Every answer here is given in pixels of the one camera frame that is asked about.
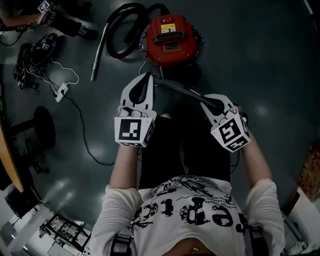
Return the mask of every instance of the black hose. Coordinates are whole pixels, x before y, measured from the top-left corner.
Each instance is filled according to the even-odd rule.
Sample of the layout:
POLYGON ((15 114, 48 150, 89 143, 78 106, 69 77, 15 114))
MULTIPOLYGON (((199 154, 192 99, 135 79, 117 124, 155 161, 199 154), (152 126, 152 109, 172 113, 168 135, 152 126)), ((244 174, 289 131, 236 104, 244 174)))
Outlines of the black hose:
POLYGON ((168 80, 168 79, 163 80, 163 79, 159 79, 159 78, 154 78, 154 84, 158 85, 158 86, 165 86, 169 89, 172 89, 176 92, 190 96, 190 97, 204 103, 205 106, 215 116, 219 116, 221 114, 224 114, 225 105, 220 99, 209 98, 206 96, 198 95, 198 94, 194 93, 193 91, 185 88, 183 84, 181 84, 177 81, 173 81, 173 80, 168 80))
POLYGON ((149 14, 156 9, 160 9, 161 15, 169 14, 169 10, 162 3, 156 3, 146 9, 141 3, 126 3, 116 9, 108 18, 107 23, 109 24, 106 31, 106 49, 110 56, 115 59, 122 59, 131 54, 139 45, 140 37, 149 24, 149 14), (113 46, 113 37, 115 32, 119 28, 121 22, 131 14, 137 14, 137 18, 126 34, 124 38, 125 43, 131 43, 131 45, 124 52, 118 53, 115 51, 113 46))

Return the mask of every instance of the power strip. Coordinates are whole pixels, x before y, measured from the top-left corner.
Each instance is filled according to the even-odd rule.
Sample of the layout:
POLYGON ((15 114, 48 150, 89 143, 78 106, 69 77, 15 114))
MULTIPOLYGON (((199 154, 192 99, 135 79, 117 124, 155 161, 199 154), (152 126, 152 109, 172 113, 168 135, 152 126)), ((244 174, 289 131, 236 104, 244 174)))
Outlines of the power strip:
POLYGON ((67 84, 64 82, 60 86, 59 90, 56 92, 55 100, 57 103, 59 103, 62 100, 62 98, 64 97, 64 95, 66 95, 68 90, 69 90, 69 88, 68 88, 67 84))

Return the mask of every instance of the graphic print shirt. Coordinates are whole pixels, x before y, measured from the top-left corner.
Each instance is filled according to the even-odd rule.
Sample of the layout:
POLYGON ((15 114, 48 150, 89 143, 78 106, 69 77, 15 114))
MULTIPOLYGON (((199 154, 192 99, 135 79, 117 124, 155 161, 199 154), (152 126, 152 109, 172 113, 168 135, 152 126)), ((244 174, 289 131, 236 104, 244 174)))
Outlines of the graphic print shirt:
POLYGON ((182 239, 197 238, 217 256, 244 256, 247 224, 262 227, 270 255, 279 255, 284 247, 276 185, 269 179, 251 189, 245 215, 227 181, 179 176, 139 192, 107 186, 91 234, 94 256, 110 255, 119 232, 132 237, 132 255, 162 256, 182 239))

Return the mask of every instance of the floor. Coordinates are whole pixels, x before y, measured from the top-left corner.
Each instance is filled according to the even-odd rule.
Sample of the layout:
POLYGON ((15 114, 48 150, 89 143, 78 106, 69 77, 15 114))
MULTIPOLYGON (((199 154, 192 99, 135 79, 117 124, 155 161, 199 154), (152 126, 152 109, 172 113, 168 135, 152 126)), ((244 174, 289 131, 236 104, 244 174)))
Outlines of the floor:
MULTIPOLYGON (((142 0, 146 6, 155 0, 142 0)), ((102 32, 109 15, 126 1, 93 0, 91 17, 85 22, 102 32)), ((163 0, 172 14, 182 14, 206 41, 199 58, 203 75, 195 88, 201 93, 227 95, 242 106, 272 169, 282 205, 295 190, 295 180, 304 163, 309 145, 317 137, 319 124, 319 43, 315 27, 302 0, 163 0)), ((120 38, 130 26, 123 26, 120 38)), ((9 121, 16 125, 33 117, 38 106, 46 107, 56 129, 56 146, 39 157, 50 174, 32 172, 36 188, 48 207, 71 219, 95 223, 112 167, 97 164, 87 153, 83 128, 77 109, 67 100, 56 103, 49 86, 40 82, 39 95, 20 90, 13 79, 13 68, 20 45, 34 43, 48 32, 47 27, 25 33, 12 47, 0 47, 4 64, 5 107, 9 121)), ((17 36, 8 33, 8 40, 17 36)), ((114 116, 122 89, 138 75, 143 58, 138 52, 126 59, 110 57, 103 50, 95 82, 90 82, 92 63, 99 39, 86 41, 66 37, 56 61, 73 68, 80 82, 68 92, 82 110, 86 138, 92 153, 101 161, 112 163, 117 153, 114 141, 114 116)), ((76 81, 71 71, 57 64, 50 78, 56 84, 76 81)), ((156 88, 154 110, 158 113, 184 113, 184 124, 192 124, 197 115, 186 116, 192 100, 174 92, 156 88)), ((17 138, 23 141, 33 131, 17 138)), ((243 205, 249 190, 242 163, 231 175, 232 194, 243 205)))

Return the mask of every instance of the person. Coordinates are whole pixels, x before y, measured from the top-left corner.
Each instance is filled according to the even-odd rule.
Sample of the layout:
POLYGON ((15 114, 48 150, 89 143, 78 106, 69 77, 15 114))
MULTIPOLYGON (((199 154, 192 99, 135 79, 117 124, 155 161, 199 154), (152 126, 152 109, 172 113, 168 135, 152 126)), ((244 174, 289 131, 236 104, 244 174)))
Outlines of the person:
POLYGON ((255 246, 259 255, 280 255, 285 237, 276 185, 255 137, 241 149, 251 188, 241 210, 230 195, 230 154, 210 130, 208 121, 187 133, 186 175, 177 125, 157 117, 142 149, 139 191, 138 149, 119 146, 91 234, 92 255, 243 256, 252 228, 264 239, 265 247, 255 246))
MULTIPOLYGON (((59 11, 47 10, 41 13, 38 7, 43 0, 0 0, 0 31, 25 29, 29 24, 38 23, 55 28, 67 36, 80 36, 87 40, 97 37, 97 32, 88 29, 80 22, 63 17, 59 11)), ((67 14, 81 17, 88 13, 91 3, 78 4, 77 0, 52 0, 53 4, 61 5, 67 14)))

